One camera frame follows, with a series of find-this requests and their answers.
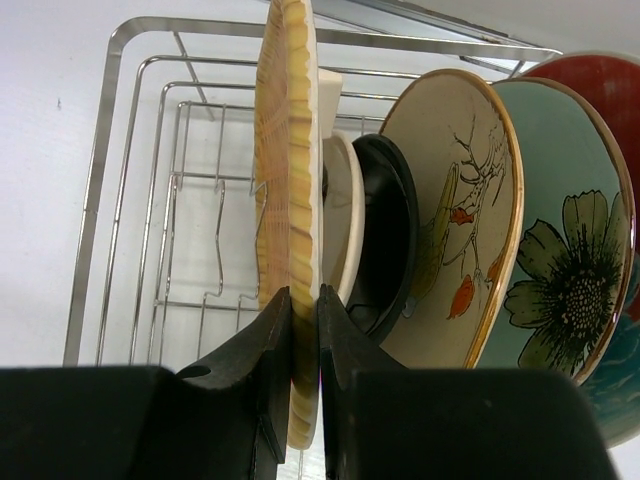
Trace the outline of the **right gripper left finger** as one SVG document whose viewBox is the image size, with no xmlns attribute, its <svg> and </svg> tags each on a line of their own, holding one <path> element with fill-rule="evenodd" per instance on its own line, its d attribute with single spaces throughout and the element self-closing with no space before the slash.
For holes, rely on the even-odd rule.
<svg viewBox="0 0 640 480">
<path fill-rule="evenodd" d="M 292 306 L 280 289 L 239 333 L 178 372 L 1 373 L 5 479 L 273 479 L 285 460 Z"/>
</svg>

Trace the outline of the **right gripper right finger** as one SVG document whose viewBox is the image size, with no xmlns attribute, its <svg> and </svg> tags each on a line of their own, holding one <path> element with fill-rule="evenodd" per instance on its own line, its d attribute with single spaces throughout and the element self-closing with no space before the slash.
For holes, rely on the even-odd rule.
<svg viewBox="0 0 640 480">
<path fill-rule="evenodd" d="M 545 370 L 401 366 L 318 299 L 330 479 L 613 479 L 589 405 Z"/>
</svg>

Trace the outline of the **black round plate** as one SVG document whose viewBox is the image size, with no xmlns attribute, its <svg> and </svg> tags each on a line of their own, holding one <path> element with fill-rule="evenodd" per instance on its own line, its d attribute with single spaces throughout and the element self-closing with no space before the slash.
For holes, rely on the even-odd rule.
<svg viewBox="0 0 640 480">
<path fill-rule="evenodd" d="M 347 313 L 363 333 L 380 343 L 409 296 L 417 257 L 418 199 L 410 168 L 394 142 L 367 134 L 352 145 L 364 182 L 365 222 Z"/>
</svg>

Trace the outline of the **cream plate with black spot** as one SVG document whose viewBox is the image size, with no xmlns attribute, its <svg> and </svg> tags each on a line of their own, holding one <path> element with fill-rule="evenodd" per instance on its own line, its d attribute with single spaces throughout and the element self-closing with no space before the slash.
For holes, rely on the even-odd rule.
<svg viewBox="0 0 640 480">
<path fill-rule="evenodd" d="M 323 140 L 323 175 L 322 277 L 346 304 L 362 254 L 365 193 L 358 156 L 341 131 Z"/>
</svg>

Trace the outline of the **teal flower plate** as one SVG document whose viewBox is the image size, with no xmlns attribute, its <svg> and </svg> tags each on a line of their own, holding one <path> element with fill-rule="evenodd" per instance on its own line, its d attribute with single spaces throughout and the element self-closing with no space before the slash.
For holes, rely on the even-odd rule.
<svg viewBox="0 0 640 480">
<path fill-rule="evenodd" d="M 482 368 L 540 368 L 583 382 L 622 309 L 632 264 L 628 170 L 611 130 L 573 89 L 520 77 L 495 91 L 515 127 L 524 217 Z"/>
</svg>

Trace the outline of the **orange bamboo square plate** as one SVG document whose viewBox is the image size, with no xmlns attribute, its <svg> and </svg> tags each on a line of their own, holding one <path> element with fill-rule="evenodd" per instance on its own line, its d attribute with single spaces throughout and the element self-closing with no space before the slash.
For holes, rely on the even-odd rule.
<svg viewBox="0 0 640 480">
<path fill-rule="evenodd" d="M 254 160 L 259 304 L 282 287 L 292 307 L 287 443 L 313 441 L 319 398 L 314 307 L 322 283 L 322 155 L 316 29 L 308 1 L 269 5 L 256 70 Z"/>
</svg>

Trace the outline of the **beige bird pattern plate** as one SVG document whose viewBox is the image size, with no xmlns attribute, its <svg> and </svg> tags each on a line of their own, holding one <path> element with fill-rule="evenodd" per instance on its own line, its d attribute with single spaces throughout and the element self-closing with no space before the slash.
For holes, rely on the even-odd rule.
<svg viewBox="0 0 640 480">
<path fill-rule="evenodd" d="M 524 216 L 524 168 L 513 122 L 476 74 L 414 80 L 381 134 L 403 154 L 417 194 L 414 276 L 383 349 L 411 369 L 472 368 L 513 271 Z"/>
</svg>

